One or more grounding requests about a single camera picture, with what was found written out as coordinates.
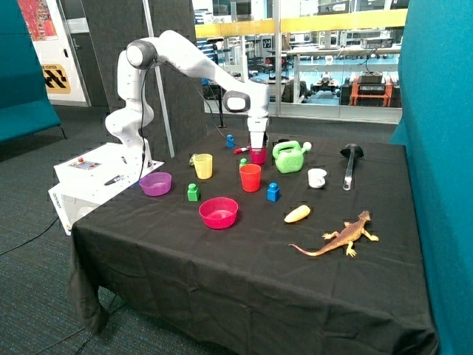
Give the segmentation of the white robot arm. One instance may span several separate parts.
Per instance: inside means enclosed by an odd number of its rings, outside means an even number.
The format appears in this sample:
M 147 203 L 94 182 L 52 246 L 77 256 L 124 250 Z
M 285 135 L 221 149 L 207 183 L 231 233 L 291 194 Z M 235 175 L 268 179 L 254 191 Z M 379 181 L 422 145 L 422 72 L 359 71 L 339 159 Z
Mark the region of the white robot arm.
M 263 151 L 268 85 L 234 78 L 195 43 L 167 30 L 130 42 L 118 56 L 116 86 L 123 107 L 106 117 L 105 127 L 119 140 L 127 163 L 148 169 L 154 153 L 170 158 L 204 135 L 202 79 L 224 89 L 228 112 L 247 115 L 248 145 Z

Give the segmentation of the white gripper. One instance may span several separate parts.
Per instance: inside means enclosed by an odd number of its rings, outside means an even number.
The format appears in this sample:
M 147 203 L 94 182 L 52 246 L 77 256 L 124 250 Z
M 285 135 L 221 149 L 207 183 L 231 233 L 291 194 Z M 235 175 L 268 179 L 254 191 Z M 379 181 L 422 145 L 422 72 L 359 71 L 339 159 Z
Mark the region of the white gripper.
M 250 133 L 251 151 L 256 152 L 258 148 L 266 149 L 265 133 L 268 128 L 268 118 L 248 117 L 247 125 Z

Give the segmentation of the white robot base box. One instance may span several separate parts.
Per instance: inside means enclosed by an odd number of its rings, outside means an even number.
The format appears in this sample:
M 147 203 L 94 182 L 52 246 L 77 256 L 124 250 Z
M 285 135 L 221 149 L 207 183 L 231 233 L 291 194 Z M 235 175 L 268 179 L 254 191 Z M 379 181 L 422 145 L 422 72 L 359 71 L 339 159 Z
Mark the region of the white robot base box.
M 59 183 L 49 196 L 65 233 L 70 235 L 75 222 L 162 165 L 158 160 L 142 160 L 140 154 L 131 155 L 120 143 L 105 143 L 55 165 Z M 117 175 L 124 179 L 104 185 Z

